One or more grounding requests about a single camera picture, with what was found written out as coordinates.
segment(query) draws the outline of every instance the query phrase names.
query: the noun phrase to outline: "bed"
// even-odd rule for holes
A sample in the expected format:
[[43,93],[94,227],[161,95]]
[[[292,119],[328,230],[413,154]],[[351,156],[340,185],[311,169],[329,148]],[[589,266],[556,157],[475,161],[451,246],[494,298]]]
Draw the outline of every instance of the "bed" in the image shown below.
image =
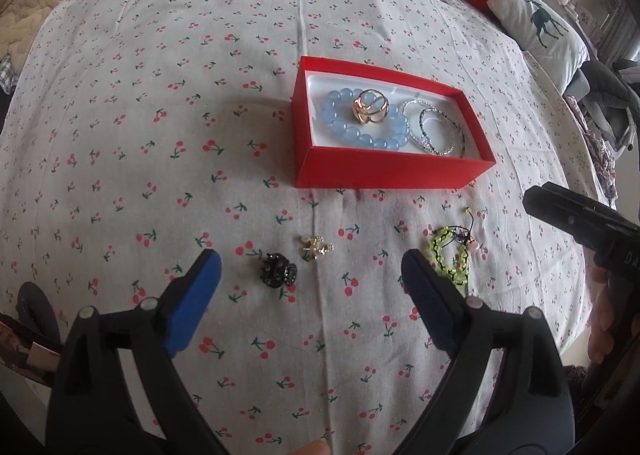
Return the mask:
[[[458,86],[497,165],[462,190],[295,189],[289,101],[306,54]],[[521,204],[546,181],[602,199],[586,145],[538,64],[461,0],[64,2],[33,44],[0,142],[0,311],[14,313],[33,280],[66,337],[79,308],[131,308],[203,247],[222,255],[220,287],[175,365],[232,453],[321,437],[335,454],[393,451],[448,363],[402,290],[400,259],[438,226],[469,224],[466,207],[482,244],[470,294],[539,306],[561,350],[586,325],[581,247]],[[334,251],[308,261],[301,235]],[[294,290],[258,279],[275,251],[298,265]],[[140,385],[131,391],[161,435]]]

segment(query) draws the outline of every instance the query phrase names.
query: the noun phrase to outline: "bed sheet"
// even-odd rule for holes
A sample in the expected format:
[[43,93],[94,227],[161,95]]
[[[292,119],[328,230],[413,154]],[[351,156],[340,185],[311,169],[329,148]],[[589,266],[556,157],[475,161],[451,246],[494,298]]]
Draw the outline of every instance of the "bed sheet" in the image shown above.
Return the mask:
[[[302,55],[458,86],[497,165],[462,190],[293,188]],[[466,207],[482,244],[471,294],[539,306],[561,349],[590,310],[581,248],[521,204],[545,181],[598,196],[577,125],[510,38],[440,0],[71,0],[36,38],[0,142],[1,311],[33,280],[66,337],[79,308],[131,308],[203,247],[222,255],[175,365],[232,453],[319,437],[335,454],[393,451],[449,362],[402,290],[401,256],[468,224]],[[309,261],[300,235],[335,249]],[[298,264],[294,289],[258,279],[274,251]],[[492,358],[467,430],[496,373]]]

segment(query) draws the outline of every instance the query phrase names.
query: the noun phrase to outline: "jewelry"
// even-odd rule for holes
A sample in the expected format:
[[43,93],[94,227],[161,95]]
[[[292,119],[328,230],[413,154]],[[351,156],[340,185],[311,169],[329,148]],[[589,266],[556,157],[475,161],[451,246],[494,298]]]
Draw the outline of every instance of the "jewelry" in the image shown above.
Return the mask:
[[[454,128],[460,134],[460,141],[462,142],[461,149],[460,149],[460,158],[463,158],[465,156],[465,151],[466,151],[466,139],[465,139],[465,132],[462,130],[462,125],[457,124],[443,111],[438,110],[432,104],[429,104],[426,101],[422,101],[421,99],[410,99],[409,101],[405,101],[403,104],[400,105],[401,113],[403,115],[406,115],[405,113],[406,109],[412,104],[421,104],[425,108],[420,112],[420,117],[418,118],[418,124],[420,126],[420,132],[422,135],[418,137],[417,135],[415,135],[414,132],[411,131],[411,128],[410,128],[409,137],[411,138],[411,140],[427,153],[440,155],[440,156],[448,155],[456,147],[455,133],[452,131],[452,128]],[[426,131],[424,130],[424,116],[426,115],[427,112],[434,112],[438,114],[441,118],[440,121],[447,126],[447,130],[449,131],[449,136],[451,140],[450,148],[444,151],[440,151],[433,146],[431,139],[429,138]]]
[[267,258],[262,260],[261,270],[260,279],[273,289],[282,284],[293,285],[298,276],[298,266],[280,253],[268,253]]
[[300,237],[300,241],[305,246],[302,248],[306,253],[311,254],[313,260],[318,259],[318,255],[325,255],[329,251],[334,250],[332,244],[323,244],[324,238],[322,237]]
[[[378,101],[380,100],[383,101],[382,106],[376,109],[376,105],[379,104]],[[368,88],[353,100],[351,110],[353,110],[354,117],[362,124],[367,124],[368,122],[380,123],[385,120],[385,117],[389,113],[389,100],[386,99],[381,92]],[[382,117],[378,119],[374,120],[371,117],[372,115],[381,113]]]
[[368,133],[360,133],[356,126],[347,124],[342,114],[347,110],[353,112],[353,102],[361,94],[365,92],[360,88],[354,90],[343,88],[340,92],[332,90],[320,103],[319,118],[342,142],[357,148],[398,151],[406,146],[409,141],[409,122],[395,104],[389,104],[386,108],[385,122],[389,128],[389,138],[373,139]]
[[[435,267],[444,276],[448,276],[455,285],[467,285],[469,280],[469,251],[472,253],[480,249],[478,242],[472,238],[471,230],[474,227],[474,216],[469,208],[465,208],[465,213],[471,216],[471,226],[463,228],[462,226],[444,226],[437,229],[434,238],[431,241],[431,250],[435,260]],[[458,265],[450,267],[444,263],[442,250],[451,242],[458,242]]]

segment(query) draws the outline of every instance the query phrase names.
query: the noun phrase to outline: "curtain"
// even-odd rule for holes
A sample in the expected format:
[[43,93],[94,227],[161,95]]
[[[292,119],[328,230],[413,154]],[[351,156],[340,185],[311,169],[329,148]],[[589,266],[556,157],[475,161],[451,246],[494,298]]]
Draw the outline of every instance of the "curtain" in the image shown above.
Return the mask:
[[604,37],[598,45],[600,61],[610,67],[621,58],[635,59],[640,50],[640,29],[624,0],[603,27]]

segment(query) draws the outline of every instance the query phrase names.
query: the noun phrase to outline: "rose gold ring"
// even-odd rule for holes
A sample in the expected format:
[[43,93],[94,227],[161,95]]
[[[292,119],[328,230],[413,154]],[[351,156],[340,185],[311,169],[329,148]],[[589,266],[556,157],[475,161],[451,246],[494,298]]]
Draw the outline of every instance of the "rose gold ring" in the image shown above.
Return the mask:
[[[365,94],[373,94],[375,95],[375,99],[370,103],[364,102]],[[379,104],[379,101],[382,100],[382,105],[377,108],[376,104]],[[353,115],[355,118],[362,124],[366,124],[368,122],[379,123],[385,120],[385,117],[389,113],[389,101],[385,98],[385,96],[372,88],[368,90],[364,90],[351,104],[351,108],[353,110]],[[372,115],[382,114],[382,116],[373,118]]]

